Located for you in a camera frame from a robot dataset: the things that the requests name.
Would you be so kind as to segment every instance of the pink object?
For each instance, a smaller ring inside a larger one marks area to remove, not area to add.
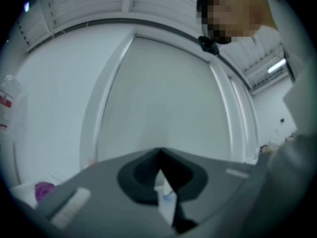
[[[35,185],[35,199],[40,202],[47,194],[54,190],[55,185],[48,182],[39,182]]]

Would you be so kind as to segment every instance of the white wall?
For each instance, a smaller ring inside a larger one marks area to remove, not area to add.
[[[231,159],[225,106],[209,64],[170,45],[136,38],[106,104],[98,158],[154,147]]]
[[[27,57],[18,37],[11,32],[11,38],[0,51],[0,84],[9,74],[15,75]]]
[[[18,80],[28,92],[25,152],[17,156],[21,181],[79,171],[82,123],[92,89],[132,27],[99,25],[72,31],[32,52]]]
[[[278,140],[282,144],[296,129],[295,123],[283,101],[291,89],[289,77],[253,96],[259,123],[260,145]]]
[[[244,162],[246,156],[246,138],[243,125],[243,119],[241,114],[241,109],[236,98],[234,89],[228,76],[234,76],[234,72],[228,68],[224,63],[222,63],[215,56],[203,52],[200,45],[193,44],[188,39],[185,39],[179,35],[167,32],[162,29],[157,29],[154,27],[131,24],[136,31],[137,36],[146,37],[154,40],[158,40],[172,46],[178,47],[180,49],[186,50],[187,52],[200,57],[202,60],[211,63],[211,69],[219,85],[221,94],[223,95],[223,102],[226,106],[226,115],[228,117],[229,133],[230,133],[230,147],[231,147],[231,160],[236,162]],[[115,57],[113,53],[111,61],[107,63],[112,64],[112,68],[117,68],[117,61],[112,59]],[[82,127],[81,135],[81,146],[80,146],[80,160],[81,168],[87,165],[87,163],[96,158],[96,151],[98,149],[96,144],[96,138],[98,137],[99,130],[93,124],[98,123],[98,114],[104,107],[103,102],[107,99],[107,92],[109,90],[109,71],[100,74],[95,88],[92,92],[90,104],[87,106],[86,114],[84,118],[84,123]]]

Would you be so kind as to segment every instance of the person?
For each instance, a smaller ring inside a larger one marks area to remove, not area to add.
[[[279,31],[293,81],[316,61],[311,40],[285,0],[197,0],[197,13],[203,34],[219,44],[252,37],[262,26]]]

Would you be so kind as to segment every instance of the fluorescent light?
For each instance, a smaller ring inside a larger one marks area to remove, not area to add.
[[[270,69],[267,70],[268,73],[272,73],[282,67],[284,64],[286,64],[286,59],[283,58],[281,61],[279,61],[277,64],[273,65]]]
[[[28,12],[28,10],[29,10],[29,3],[30,2],[27,2],[25,5],[24,5],[24,10],[25,10],[25,12]]]

